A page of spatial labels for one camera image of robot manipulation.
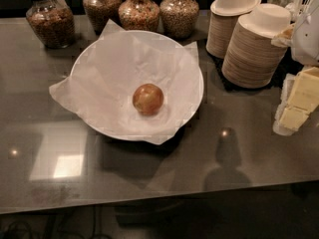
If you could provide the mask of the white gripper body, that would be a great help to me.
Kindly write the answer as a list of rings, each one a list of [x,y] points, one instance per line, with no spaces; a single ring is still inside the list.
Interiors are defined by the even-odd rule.
[[[313,3],[297,19],[292,39],[294,61],[307,66],[319,66],[319,4]]]

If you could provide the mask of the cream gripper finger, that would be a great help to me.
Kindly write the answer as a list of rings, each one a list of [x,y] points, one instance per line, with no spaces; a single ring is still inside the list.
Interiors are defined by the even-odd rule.
[[[294,24],[290,24],[285,30],[272,38],[271,44],[279,48],[290,47],[292,44],[293,30]]]
[[[287,74],[273,131],[288,136],[297,132],[319,106],[319,68],[304,67],[296,76]]]

